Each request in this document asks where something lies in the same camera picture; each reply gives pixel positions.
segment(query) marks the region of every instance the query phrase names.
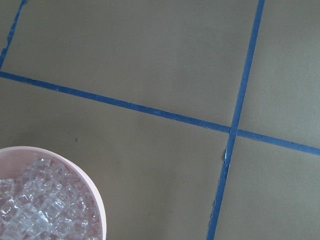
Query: ice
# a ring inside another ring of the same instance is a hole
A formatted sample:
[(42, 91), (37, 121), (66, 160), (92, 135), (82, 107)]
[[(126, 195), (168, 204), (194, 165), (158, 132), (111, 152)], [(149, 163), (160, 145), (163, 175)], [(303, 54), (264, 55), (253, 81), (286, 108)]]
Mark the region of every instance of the ice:
[(0, 180), (0, 240), (99, 240), (98, 213), (87, 185), (62, 163), (39, 158)]

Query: blue line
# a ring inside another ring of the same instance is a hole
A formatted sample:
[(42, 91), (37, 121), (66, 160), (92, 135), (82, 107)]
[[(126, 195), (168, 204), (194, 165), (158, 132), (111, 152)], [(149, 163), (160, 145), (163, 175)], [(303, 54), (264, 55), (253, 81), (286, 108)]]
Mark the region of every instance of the blue line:
[(273, 145), (277, 145), (277, 146), (280, 146), (280, 147), (293, 149), (293, 150), (297, 150), (297, 151), (300, 151), (300, 152), (304, 152), (304, 153), (320, 156), (320, 149), (316, 148), (316, 147), (313, 147), (313, 146), (307, 146), (307, 145), (303, 145), (303, 144), (300, 144), (300, 143), (286, 141), (286, 140), (282, 140), (282, 139), (279, 139), (279, 138), (276, 138), (276, 137), (261, 135), (261, 134), (258, 134), (258, 133), (245, 131), (245, 130), (241, 130), (241, 129), (238, 130), (237, 135), (240, 136), (240, 137), (247, 138), (247, 139), (257, 140), (257, 141), (260, 141), (260, 142), (265, 142), (265, 143), (268, 143), (268, 144), (273, 144)]
[(142, 112), (142, 113), (159, 116), (159, 117), (166, 118), (166, 119), (175, 120), (175, 121), (186, 123), (186, 124), (191, 124), (191, 125), (203, 127), (206, 129), (212, 129), (212, 130), (220, 131), (220, 132), (227, 133), (227, 134), (230, 132), (229, 126), (224, 126), (221, 124), (217, 124), (217, 123), (213, 123), (213, 122), (209, 122), (209, 121), (204, 121), (204, 120), (200, 120), (200, 119), (193, 118), (193, 117), (183, 116), (183, 115), (159, 110), (159, 109), (152, 108), (152, 107), (142, 106), (142, 105), (134, 104), (131, 102), (126, 102), (126, 101), (122, 101), (122, 100), (118, 100), (118, 99), (114, 99), (114, 98), (110, 98), (110, 97), (106, 97), (106, 96), (102, 96), (102, 95), (97, 95), (94, 93), (81, 91), (81, 90), (77, 90), (77, 89), (70, 88), (70, 87), (60, 86), (60, 85), (48, 83), (45, 81), (33, 80), (33, 79), (30, 79), (30, 78), (27, 78), (24, 76), (18, 76), (18, 75), (3, 72), (3, 71), (0, 71), (0, 77), (5, 78), (5, 79), (14, 80), (14, 81), (21, 82), (21, 83), (31, 84), (31, 85), (38, 86), (38, 87), (41, 87), (44, 89), (50, 89), (50, 90), (54, 90), (57, 92), (70, 94), (70, 95), (78, 96), (78, 97), (85, 98), (85, 99), (94, 100), (94, 101), (105, 103), (105, 104), (115, 105), (118, 107), (135, 110), (135, 111)]
[(243, 107), (243, 103), (244, 103), (244, 99), (245, 99), (245, 94), (246, 94), (246, 90), (247, 90), (247, 85), (248, 85), (251, 65), (252, 65), (252, 61), (253, 61), (253, 57), (254, 57), (254, 52), (255, 52), (255, 48), (256, 48), (258, 31), (259, 31), (261, 17), (262, 17), (262, 13), (263, 13), (263, 9), (264, 9), (264, 4), (265, 4), (264, 0), (258, 1), (256, 13), (255, 13), (255, 18), (254, 18), (254, 22), (253, 22), (253, 27), (252, 27), (252, 32), (251, 32), (250, 43), (249, 43), (249, 47), (248, 47), (248, 52), (246, 55), (245, 64), (244, 64), (244, 68), (243, 68), (238, 97), (236, 100), (235, 109), (234, 109), (234, 113), (233, 113), (231, 129), (230, 129), (230, 133), (229, 133), (228, 142), (226, 145), (225, 159), (222, 164), (218, 188), (217, 188), (216, 195), (215, 195), (215, 201), (214, 201), (214, 206), (213, 206), (213, 210), (212, 210), (211, 221), (210, 221), (208, 234), (207, 234), (207, 238), (206, 238), (207, 240), (213, 240), (215, 238), (215, 234), (216, 234), (219, 213), (220, 213), (221, 204), (222, 204), (222, 200), (223, 200), (223, 196), (224, 196), (224, 192), (225, 192), (225, 188), (226, 188), (229, 166), (231, 163), (232, 153), (234, 150), (235, 140), (236, 140), (237, 131), (238, 131), (238, 127), (239, 127), (241, 111), (242, 111), (242, 107)]
[(22, 0), (21, 1), (20, 7), (18, 9), (18, 12), (16, 13), (16, 16), (14, 18), (14, 21), (13, 21), (13, 24), (11, 26), (10, 32), (8, 34), (8, 37), (6, 38), (7, 39), (7, 45), (6, 45), (5, 48), (2, 49), (2, 52), (1, 52), (1, 55), (0, 55), (0, 70), (2, 68), (2, 65), (4, 64), (4, 61), (5, 61), (7, 52), (9, 50), (10, 44), (12, 42), (12, 39), (14, 38), (14, 34), (15, 34), (15, 31), (16, 31), (16, 27), (17, 27), (17, 23), (18, 23), (18, 20), (19, 20), (21, 9), (26, 3), (27, 3), (27, 0)]

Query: floor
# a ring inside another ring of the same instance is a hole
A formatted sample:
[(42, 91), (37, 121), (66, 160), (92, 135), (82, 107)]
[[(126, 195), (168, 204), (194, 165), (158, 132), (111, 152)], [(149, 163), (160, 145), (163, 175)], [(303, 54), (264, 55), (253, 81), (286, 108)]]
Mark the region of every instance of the floor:
[(108, 240), (316, 240), (319, 11), (0, 0), (0, 148), (79, 165)]

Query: gray floor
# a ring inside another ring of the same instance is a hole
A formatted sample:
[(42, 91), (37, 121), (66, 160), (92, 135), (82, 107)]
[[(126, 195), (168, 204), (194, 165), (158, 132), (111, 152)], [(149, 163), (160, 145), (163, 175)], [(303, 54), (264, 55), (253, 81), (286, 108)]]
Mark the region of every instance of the gray floor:
[[(257, 2), (28, 0), (1, 71), (231, 126)], [(19, 5), (0, 0), (0, 49)], [(240, 129), (320, 147), (319, 12), (265, 2)], [(0, 103), (0, 148), (79, 165), (108, 240), (206, 239), (227, 133), (4, 78)], [(237, 137), (215, 239), (318, 239), (319, 163)]]

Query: pink bowl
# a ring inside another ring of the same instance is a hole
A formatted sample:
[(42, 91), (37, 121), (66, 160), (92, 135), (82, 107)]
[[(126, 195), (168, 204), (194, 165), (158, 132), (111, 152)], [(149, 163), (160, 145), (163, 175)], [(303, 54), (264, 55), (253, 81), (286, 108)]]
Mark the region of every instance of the pink bowl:
[(90, 177), (77, 165), (68, 159), (45, 149), (31, 146), (13, 146), (0, 149), (0, 179), (15, 178), (22, 174), (27, 164), (32, 164), (37, 158), (51, 159), (63, 163), (70, 172), (76, 172), (87, 184), (99, 211), (102, 227), (101, 240), (107, 239), (107, 219), (104, 203), (100, 193)]

